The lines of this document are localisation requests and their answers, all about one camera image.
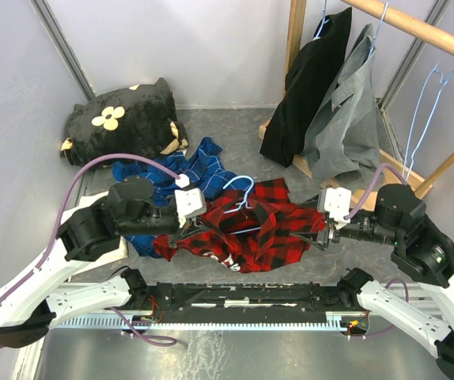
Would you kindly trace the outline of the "red black plaid shirt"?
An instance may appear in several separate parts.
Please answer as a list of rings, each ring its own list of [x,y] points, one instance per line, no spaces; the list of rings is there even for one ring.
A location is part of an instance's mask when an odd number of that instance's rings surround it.
[[[197,257],[214,259],[234,272],[268,272],[299,262],[310,248],[311,238],[326,226],[317,209],[290,200],[283,178],[256,182],[248,197],[251,208],[225,214],[237,207],[243,195],[243,190],[224,190],[200,215],[210,231],[179,241],[176,248],[168,245],[168,235],[161,235],[153,242],[155,251],[171,260],[178,250],[186,249]],[[258,226],[261,227],[258,231],[231,234]]]

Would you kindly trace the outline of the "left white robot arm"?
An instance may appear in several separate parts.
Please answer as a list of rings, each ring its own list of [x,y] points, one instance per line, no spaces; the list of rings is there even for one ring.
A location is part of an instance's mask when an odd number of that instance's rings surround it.
[[[206,212],[202,191],[178,188],[163,206],[152,199],[147,179],[130,177],[106,196],[77,209],[55,231],[45,249],[17,277],[0,288],[0,348],[23,348],[61,322],[107,308],[136,310],[149,299],[137,269],[125,269],[101,283],[76,291],[58,287],[76,271],[117,250],[128,236],[174,235]]]

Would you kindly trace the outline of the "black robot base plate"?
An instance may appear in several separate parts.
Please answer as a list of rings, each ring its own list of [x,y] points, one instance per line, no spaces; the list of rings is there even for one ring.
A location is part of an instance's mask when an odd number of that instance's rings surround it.
[[[190,325],[324,322],[327,313],[365,313],[347,286],[317,283],[157,283],[144,302],[124,309]]]

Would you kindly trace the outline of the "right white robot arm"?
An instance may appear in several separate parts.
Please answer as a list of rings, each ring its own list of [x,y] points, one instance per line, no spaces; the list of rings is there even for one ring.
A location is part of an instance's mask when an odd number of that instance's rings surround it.
[[[325,216],[320,244],[340,238],[390,245],[391,260],[436,303],[438,320],[390,294],[371,275],[354,268],[337,284],[337,300],[348,310],[373,311],[411,336],[435,358],[441,372],[454,379],[454,242],[426,214],[426,205],[407,184],[386,184],[373,211],[349,215],[350,191],[325,188],[312,200]]]

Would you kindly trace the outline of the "light blue wire hanger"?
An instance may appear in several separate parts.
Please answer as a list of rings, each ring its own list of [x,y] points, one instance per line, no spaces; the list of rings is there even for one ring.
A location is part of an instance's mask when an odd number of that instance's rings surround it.
[[[249,182],[249,185],[246,187],[246,189],[244,190],[244,195],[243,195],[243,198],[242,200],[237,203],[237,207],[236,208],[233,208],[231,210],[227,210],[225,211],[225,214],[231,214],[231,213],[234,213],[234,212],[238,212],[240,211],[241,209],[243,208],[246,208],[246,209],[250,209],[251,207],[249,206],[248,204],[248,197],[251,193],[251,190],[254,188],[255,186],[255,182],[254,180],[250,177],[250,176],[245,176],[245,175],[239,175],[239,176],[236,176],[234,178],[232,178],[231,180],[229,180],[224,186],[223,186],[223,190],[226,190],[227,187],[229,187],[231,184],[233,184],[235,181],[238,181],[238,180],[247,180]],[[247,229],[244,229],[244,230],[238,230],[238,231],[233,231],[231,232],[232,235],[238,235],[238,234],[246,234],[246,233],[249,233],[249,232],[254,232],[254,231],[258,231],[260,230],[261,227],[258,226],[258,227],[252,227],[252,228],[247,228]]]

